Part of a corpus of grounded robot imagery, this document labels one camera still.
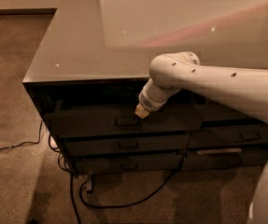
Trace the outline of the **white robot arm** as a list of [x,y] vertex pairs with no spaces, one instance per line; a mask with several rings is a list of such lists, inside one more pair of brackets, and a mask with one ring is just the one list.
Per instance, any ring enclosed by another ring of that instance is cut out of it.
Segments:
[[135,109],[141,119],[187,90],[268,123],[268,70],[202,66],[194,53],[179,52],[155,57],[149,75]]

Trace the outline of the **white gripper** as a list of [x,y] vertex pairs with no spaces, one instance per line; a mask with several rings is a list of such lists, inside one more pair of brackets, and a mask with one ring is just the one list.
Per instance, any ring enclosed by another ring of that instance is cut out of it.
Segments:
[[140,92],[138,100],[140,105],[136,107],[134,113],[141,119],[146,118],[149,112],[157,111],[164,105],[164,102],[151,99],[145,90]]

